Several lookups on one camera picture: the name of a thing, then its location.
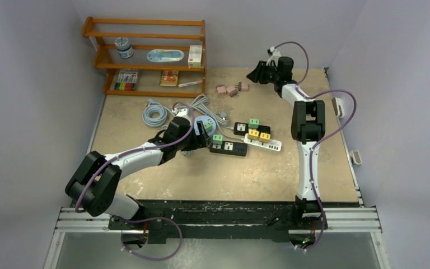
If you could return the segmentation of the green plug strip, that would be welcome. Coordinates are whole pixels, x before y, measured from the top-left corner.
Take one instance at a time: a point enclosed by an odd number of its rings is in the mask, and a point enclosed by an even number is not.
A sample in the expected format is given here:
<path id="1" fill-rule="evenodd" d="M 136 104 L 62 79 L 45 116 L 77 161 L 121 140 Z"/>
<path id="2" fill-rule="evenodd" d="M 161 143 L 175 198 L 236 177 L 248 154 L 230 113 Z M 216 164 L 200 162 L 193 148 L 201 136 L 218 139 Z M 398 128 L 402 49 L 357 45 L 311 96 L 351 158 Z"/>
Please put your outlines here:
<path id="1" fill-rule="evenodd" d="M 248 128 L 250 129 L 258 129 L 260 121 L 256 118 L 250 118 L 248 123 Z"/>

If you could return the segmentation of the round blue power socket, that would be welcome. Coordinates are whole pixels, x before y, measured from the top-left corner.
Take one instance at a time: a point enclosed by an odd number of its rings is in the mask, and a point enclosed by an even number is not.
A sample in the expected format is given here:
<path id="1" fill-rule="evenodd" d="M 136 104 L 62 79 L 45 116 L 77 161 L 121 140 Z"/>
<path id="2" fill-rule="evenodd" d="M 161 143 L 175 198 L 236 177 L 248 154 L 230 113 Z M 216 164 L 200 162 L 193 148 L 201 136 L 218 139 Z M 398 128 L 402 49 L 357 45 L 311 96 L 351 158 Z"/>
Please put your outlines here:
<path id="1" fill-rule="evenodd" d="M 204 129 L 207 132 L 208 136 L 213 136 L 215 134 L 216 129 L 217 129 L 216 121 L 210 116 L 201 115 L 201 116 L 196 117 L 195 121 L 194 121 L 194 131 L 195 131 L 196 135 L 200 134 L 199 129 L 198 129 L 198 125 L 197 125 L 198 121 L 203 123 Z"/>

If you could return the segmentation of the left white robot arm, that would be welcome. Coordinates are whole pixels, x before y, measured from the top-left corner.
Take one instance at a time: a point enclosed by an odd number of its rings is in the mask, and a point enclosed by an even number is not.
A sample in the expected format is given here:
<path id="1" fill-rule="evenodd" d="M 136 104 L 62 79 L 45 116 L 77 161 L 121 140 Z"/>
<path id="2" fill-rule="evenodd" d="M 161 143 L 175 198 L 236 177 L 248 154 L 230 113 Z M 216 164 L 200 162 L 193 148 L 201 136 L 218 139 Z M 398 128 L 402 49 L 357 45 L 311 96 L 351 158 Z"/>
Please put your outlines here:
<path id="1" fill-rule="evenodd" d="M 134 198 L 117 194 L 119 182 L 140 170 L 168 162 L 178 151 L 207 148 L 210 144 L 201 121 L 175 117 L 166 130 L 139 147 L 116 154 L 88 153 L 64 192 L 75 201 L 77 212 L 114 215 L 130 229 L 138 229 L 144 224 L 142 205 Z"/>

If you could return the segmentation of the pink plug strip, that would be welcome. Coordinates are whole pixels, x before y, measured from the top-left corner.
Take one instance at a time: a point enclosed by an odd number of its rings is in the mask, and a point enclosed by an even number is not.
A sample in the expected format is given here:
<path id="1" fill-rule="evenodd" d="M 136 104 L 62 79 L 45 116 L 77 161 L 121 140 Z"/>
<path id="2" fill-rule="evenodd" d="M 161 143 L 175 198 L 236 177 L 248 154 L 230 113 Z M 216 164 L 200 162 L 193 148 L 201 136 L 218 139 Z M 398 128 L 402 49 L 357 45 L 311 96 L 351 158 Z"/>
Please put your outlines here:
<path id="1" fill-rule="evenodd" d="M 242 92 L 249 91 L 249 85 L 247 82 L 239 82 L 237 84 L 237 89 Z"/>

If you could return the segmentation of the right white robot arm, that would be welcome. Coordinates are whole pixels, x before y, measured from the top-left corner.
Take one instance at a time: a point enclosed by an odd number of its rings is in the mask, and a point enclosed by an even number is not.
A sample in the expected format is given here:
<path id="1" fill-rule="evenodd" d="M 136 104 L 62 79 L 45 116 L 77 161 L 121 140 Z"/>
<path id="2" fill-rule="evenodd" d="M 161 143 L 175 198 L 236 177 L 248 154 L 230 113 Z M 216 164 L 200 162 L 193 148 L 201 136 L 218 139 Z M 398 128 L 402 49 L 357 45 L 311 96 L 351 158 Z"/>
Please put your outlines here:
<path id="1" fill-rule="evenodd" d="M 292 78 L 294 61 L 279 57 L 277 61 L 259 61 L 246 78 L 256 84 L 273 84 L 274 91 L 292 105 L 291 136 L 298 149 L 299 186 L 292 221 L 305 228 L 313 220 L 325 220 L 319 195 L 319 142 L 326 132 L 325 103 L 308 96 Z"/>

